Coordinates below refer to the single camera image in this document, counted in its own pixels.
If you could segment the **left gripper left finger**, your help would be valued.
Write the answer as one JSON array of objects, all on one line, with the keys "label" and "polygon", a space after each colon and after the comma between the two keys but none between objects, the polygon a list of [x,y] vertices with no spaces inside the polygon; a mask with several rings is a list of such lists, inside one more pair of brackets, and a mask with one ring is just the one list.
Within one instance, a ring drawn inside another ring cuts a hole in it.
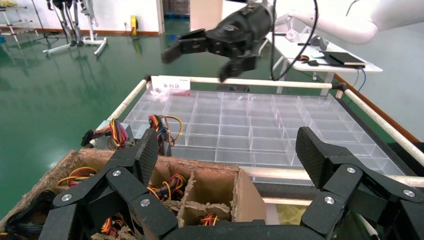
[{"label": "left gripper left finger", "polygon": [[116,214],[137,239],[164,239],[178,228],[178,220],[147,189],[158,151],[151,128],[137,145],[115,151],[99,173],[55,197],[40,239],[89,240]]}]

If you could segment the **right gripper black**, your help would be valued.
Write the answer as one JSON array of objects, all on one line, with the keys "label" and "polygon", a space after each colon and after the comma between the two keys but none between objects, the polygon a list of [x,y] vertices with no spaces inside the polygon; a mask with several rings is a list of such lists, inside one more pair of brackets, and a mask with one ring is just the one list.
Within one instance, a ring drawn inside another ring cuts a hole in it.
[{"label": "right gripper black", "polygon": [[218,75],[222,83],[228,78],[239,77],[254,70],[256,54],[252,51],[274,26],[274,6],[268,2],[250,2],[221,20],[213,29],[204,28],[180,35],[161,53],[163,64],[170,64],[182,55],[209,52],[231,58]]}]

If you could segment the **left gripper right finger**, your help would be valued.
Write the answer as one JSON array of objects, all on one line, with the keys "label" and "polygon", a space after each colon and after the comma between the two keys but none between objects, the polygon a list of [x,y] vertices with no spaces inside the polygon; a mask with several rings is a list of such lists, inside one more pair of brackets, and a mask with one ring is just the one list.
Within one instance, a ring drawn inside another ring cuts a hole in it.
[{"label": "left gripper right finger", "polygon": [[311,128],[298,129],[296,155],[319,194],[301,225],[330,240],[348,212],[382,228],[386,240],[424,237],[424,194],[366,167],[346,147],[321,141]]}]

